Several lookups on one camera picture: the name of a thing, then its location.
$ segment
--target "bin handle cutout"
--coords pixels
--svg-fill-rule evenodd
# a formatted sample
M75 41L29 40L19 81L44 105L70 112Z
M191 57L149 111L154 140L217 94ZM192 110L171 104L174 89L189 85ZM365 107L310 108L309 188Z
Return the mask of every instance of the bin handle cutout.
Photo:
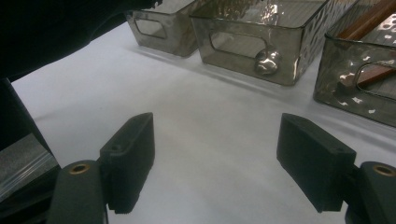
M259 36L211 31L209 39L213 50L254 60L259 75L272 75L278 70L279 53Z
M134 19L134 24L142 35L166 39L165 29L163 29L163 24L159 21Z

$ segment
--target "white table surface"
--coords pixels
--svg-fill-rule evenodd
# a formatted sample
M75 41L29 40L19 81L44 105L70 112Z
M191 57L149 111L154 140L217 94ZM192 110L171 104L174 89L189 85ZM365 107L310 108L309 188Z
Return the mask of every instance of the white table surface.
M319 57L281 87L139 47L128 25L13 83L57 161L96 160L130 117L154 113L156 158L121 223L345 223L317 214L276 160L281 114L311 119L358 152L396 166L396 130L312 99Z

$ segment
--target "clear plastic bin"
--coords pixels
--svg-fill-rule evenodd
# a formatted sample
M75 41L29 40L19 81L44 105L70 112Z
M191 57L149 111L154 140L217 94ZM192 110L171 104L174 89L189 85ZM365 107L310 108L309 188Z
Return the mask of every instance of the clear plastic bin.
M154 9L125 15L140 46L187 57L198 48L189 15L207 1L163 1Z
M191 14L201 58L248 76L294 85L324 34L354 0L213 0Z
M396 127L396 13L360 40L337 37L377 2L360 0L326 34L314 98Z

